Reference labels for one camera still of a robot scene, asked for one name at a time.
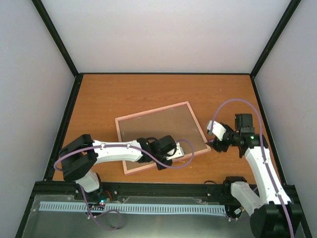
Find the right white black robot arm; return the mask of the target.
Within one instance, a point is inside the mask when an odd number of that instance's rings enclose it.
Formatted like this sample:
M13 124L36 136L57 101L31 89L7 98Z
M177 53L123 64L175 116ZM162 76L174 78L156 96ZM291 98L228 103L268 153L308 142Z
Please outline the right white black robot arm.
M251 114L236 114L235 127L210 120L207 133L215 138L207 145L218 153L229 147L239 149L253 172L257 192L242 178L229 182L231 196L250 216L250 227L257 238L293 238L303 214L299 204L291 201L274 170L264 136L255 133Z

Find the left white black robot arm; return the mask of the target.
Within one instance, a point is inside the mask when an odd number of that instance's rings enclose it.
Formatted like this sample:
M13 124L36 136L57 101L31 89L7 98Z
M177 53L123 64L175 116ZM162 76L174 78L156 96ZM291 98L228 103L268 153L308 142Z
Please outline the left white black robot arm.
M172 160L184 156L184 153L180 143L170 135L161 139L148 137L128 142L102 142L84 134L62 148L59 156L54 169L63 173L65 181L76 182L91 199L96 200L102 196L103 187L97 173L92 171L94 165L114 161L155 162L161 170L171 166Z

